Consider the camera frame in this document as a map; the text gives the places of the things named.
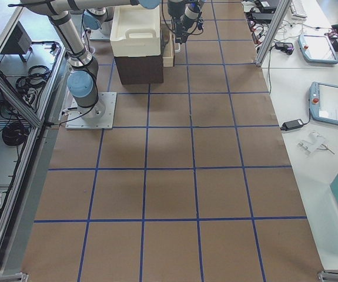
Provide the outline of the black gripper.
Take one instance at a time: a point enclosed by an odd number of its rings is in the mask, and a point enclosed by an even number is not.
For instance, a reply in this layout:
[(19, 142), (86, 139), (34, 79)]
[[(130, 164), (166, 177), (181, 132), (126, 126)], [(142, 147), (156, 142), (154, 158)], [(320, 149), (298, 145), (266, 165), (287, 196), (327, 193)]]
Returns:
[(201, 31), (201, 1), (168, 1), (168, 14), (171, 17), (174, 52), (179, 52), (179, 44), (185, 43), (186, 37)]

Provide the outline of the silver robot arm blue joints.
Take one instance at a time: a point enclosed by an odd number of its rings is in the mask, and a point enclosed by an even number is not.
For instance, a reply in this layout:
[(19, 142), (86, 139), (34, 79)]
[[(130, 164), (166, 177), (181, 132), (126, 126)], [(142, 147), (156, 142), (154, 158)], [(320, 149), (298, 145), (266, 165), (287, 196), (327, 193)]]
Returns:
[(96, 85), (96, 77), (98, 72), (98, 62), (88, 51), (82, 42), (75, 25), (71, 20), (70, 11), (80, 11), (92, 8), (106, 8), (109, 6), (121, 5), (141, 5), (146, 9), (154, 9), (159, 6), (159, 1), (20, 1), (18, 4), (9, 4), (9, 7), (21, 6), (28, 10), (45, 15), (49, 18), (50, 23), (56, 30), (64, 44), (69, 55), (69, 63), (74, 69), (74, 73), (69, 76), (69, 80), (76, 75), (85, 75), (85, 82), (90, 85), (80, 87), (80, 96), (77, 97), (75, 92), (71, 90), (72, 96), (75, 98), (78, 111), (82, 115), (89, 115), (94, 112), (96, 115), (101, 110), (95, 110), (94, 107), (98, 103), (99, 95)]

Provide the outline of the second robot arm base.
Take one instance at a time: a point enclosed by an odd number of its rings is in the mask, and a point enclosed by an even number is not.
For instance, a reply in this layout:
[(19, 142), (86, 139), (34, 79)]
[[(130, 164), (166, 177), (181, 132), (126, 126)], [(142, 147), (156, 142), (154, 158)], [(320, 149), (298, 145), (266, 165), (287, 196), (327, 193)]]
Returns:
[(91, 8), (84, 10), (83, 23), (91, 30), (100, 29), (103, 33), (109, 33), (112, 27), (114, 7)]

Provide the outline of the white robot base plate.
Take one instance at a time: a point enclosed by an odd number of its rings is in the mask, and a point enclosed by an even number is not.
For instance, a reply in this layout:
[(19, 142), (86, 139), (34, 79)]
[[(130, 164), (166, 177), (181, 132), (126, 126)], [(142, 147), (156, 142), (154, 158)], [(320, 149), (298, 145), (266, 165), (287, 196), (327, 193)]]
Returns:
[(116, 92), (100, 92), (99, 100), (95, 107), (87, 114), (88, 110), (79, 108), (74, 98), (71, 101), (71, 108), (65, 128), (68, 130), (96, 130), (96, 129), (112, 129), (116, 108), (117, 93)]

